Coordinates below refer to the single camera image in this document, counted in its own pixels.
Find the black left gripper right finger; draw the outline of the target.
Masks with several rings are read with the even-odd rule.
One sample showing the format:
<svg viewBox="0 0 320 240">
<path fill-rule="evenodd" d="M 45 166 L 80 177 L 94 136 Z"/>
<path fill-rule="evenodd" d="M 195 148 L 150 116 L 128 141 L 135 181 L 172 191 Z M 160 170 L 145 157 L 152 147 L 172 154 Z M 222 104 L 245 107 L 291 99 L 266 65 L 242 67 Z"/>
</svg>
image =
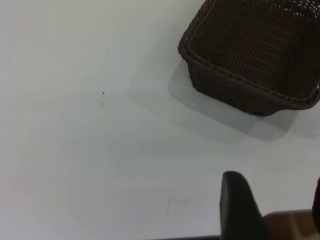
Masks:
<svg viewBox="0 0 320 240">
<path fill-rule="evenodd" d="M 320 234 L 320 178 L 317 180 L 311 212 L 316 230 Z"/>
</svg>

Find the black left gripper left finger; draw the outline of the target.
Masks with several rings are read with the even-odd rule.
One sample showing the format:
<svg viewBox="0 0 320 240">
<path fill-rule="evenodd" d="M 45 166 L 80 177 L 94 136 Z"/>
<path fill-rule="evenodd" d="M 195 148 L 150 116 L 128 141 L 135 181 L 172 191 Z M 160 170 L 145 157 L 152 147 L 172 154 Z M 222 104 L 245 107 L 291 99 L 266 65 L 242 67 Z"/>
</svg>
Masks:
<svg viewBox="0 0 320 240">
<path fill-rule="evenodd" d="M 270 233 L 245 177 L 236 171 L 222 175 L 220 201 L 221 240 L 270 240 Z"/>
</svg>

